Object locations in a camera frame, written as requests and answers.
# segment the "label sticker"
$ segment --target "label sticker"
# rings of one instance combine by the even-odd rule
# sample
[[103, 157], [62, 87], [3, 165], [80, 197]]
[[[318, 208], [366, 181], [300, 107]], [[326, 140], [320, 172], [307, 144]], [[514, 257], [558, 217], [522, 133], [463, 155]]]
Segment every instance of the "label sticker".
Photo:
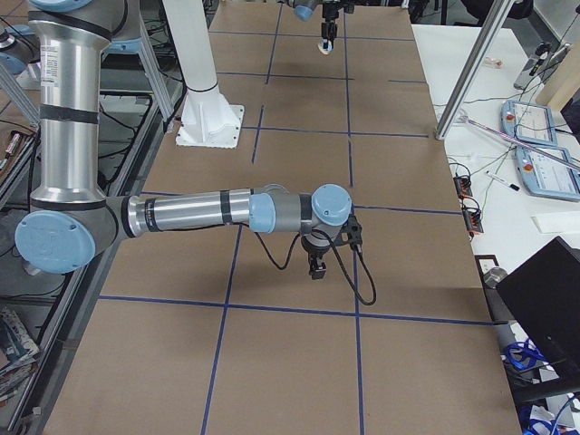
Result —
[[58, 52], [56, 45], [43, 45], [40, 47], [41, 85], [54, 88], [59, 87]]

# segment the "computer monitor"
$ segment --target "computer monitor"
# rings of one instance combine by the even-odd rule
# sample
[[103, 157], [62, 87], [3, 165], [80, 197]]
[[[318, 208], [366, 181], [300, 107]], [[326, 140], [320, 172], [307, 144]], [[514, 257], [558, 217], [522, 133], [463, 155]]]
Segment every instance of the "computer monitor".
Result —
[[[580, 375], [580, 251], [561, 237], [501, 281], [514, 318], [561, 378]], [[571, 391], [580, 390], [572, 385]]]

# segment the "black office chair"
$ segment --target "black office chair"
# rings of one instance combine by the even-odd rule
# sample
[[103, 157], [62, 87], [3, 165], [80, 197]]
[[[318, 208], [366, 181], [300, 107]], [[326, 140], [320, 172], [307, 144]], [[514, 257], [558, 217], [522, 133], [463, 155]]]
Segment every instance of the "black office chair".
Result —
[[[476, 25], [481, 27], [483, 22], [486, 21], [486, 18], [488, 17], [489, 9], [493, 4], [493, 0], [461, 0], [461, 3], [466, 7], [472, 16], [475, 16], [478, 19], [478, 23], [455, 23], [455, 25]], [[511, 10], [509, 11], [507, 17], [521, 20], [522, 18], [528, 18], [532, 14], [533, 10], [534, 0], [523, 0], [520, 3], [516, 3], [511, 6]]]

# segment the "marker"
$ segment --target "marker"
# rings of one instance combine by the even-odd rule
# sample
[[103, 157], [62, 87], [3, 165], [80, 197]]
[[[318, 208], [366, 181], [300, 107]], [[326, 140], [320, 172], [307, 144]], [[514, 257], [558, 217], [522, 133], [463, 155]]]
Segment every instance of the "marker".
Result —
[[494, 179], [495, 181], [497, 181], [498, 183], [503, 184], [504, 186], [508, 186], [510, 189], [514, 189], [515, 191], [519, 190], [519, 186], [515, 185], [515, 184], [511, 184], [508, 183], [507, 181], [505, 181], [503, 178], [498, 177], [496, 174], [492, 174], [489, 171], [486, 171], [486, 175], [488, 177], [490, 177], [491, 179]]

